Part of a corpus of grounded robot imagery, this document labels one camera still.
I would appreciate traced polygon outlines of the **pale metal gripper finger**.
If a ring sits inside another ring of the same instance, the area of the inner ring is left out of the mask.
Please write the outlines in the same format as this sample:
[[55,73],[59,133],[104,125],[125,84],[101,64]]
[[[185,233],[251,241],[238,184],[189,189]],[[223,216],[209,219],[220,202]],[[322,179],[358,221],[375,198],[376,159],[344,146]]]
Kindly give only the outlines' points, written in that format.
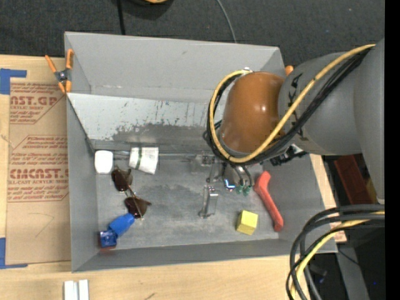
[[200,218],[205,219],[216,213],[219,194],[214,186],[206,185],[203,191],[202,208],[198,212]]
[[209,170],[214,164],[215,157],[209,154],[198,154],[191,159],[191,172],[200,173]]

